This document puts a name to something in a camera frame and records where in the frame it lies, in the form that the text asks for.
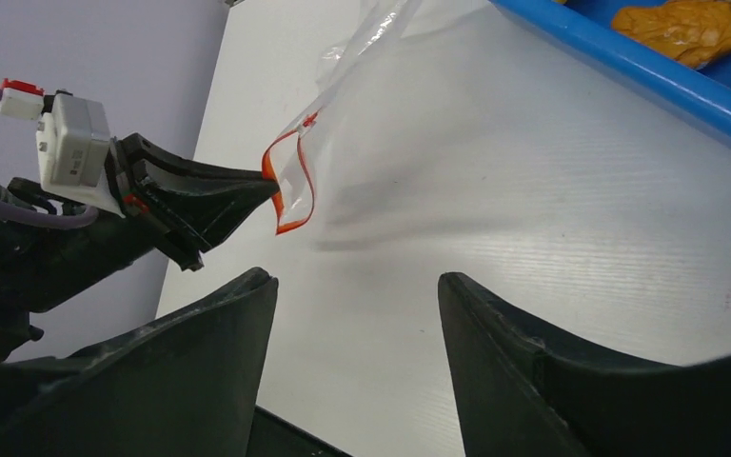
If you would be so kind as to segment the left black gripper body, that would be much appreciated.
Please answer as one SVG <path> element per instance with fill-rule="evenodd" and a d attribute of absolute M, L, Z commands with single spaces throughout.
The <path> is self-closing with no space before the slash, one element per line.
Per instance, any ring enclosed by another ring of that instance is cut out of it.
<path fill-rule="evenodd" d="M 43 337 L 31 315 L 56 308 L 152 249 L 140 225 L 108 212 L 75 229 L 0 220 L 0 361 Z"/>

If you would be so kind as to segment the blue plastic bin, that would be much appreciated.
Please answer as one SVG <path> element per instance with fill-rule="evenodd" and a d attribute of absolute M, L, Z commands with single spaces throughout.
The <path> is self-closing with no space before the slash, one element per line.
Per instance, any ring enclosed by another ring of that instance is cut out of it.
<path fill-rule="evenodd" d="M 731 148 L 731 54 L 692 70 L 612 30 L 626 2 L 496 1 L 516 25 Z"/>

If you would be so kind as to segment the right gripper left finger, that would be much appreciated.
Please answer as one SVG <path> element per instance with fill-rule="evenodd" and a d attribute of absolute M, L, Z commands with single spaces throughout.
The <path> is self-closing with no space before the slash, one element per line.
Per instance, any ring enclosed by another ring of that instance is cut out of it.
<path fill-rule="evenodd" d="M 242 456 L 278 296 L 252 268 L 66 358 L 0 363 L 0 456 Z"/>

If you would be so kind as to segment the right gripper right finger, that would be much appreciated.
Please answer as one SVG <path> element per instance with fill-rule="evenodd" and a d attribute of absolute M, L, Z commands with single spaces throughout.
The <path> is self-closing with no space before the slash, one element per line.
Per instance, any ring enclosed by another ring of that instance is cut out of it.
<path fill-rule="evenodd" d="M 672 366 L 590 342 L 460 272 L 438 303 L 469 456 L 731 456 L 731 355 Z"/>

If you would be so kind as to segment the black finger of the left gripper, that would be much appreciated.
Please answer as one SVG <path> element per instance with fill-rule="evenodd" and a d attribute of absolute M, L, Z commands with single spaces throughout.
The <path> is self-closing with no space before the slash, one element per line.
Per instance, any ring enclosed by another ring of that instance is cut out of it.
<path fill-rule="evenodd" d="M 278 191 L 260 171 L 188 160 L 139 133 L 110 140 L 106 175 L 124 215 L 156 249 L 191 271 Z"/>

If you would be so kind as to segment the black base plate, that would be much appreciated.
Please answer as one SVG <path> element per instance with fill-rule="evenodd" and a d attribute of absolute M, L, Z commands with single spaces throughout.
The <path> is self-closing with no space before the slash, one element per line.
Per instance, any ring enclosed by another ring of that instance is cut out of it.
<path fill-rule="evenodd" d="M 350 457 L 264 408 L 256 407 L 246 457 Z"/>

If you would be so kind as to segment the clear zip top bag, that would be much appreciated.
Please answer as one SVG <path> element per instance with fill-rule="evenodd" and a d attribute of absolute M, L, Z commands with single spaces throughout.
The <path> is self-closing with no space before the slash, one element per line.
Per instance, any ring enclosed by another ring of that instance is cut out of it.
<path fill-rule="evenodd" d="M 524 180 L 527 32 L 490 5 L 444 2 L 360 58 L 272 157 L 280 254 L 402 249 L 535 226 Z"/>

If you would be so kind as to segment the orange fried toy piece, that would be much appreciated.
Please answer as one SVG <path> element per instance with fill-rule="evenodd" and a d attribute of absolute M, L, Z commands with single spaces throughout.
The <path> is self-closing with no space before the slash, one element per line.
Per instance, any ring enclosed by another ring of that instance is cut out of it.
<path fill-rule="evenodd" d="M 727 1 L 625 7 L 612 18 L 611 28 L 693 70 L 731 53 L 731 3 Z"/>

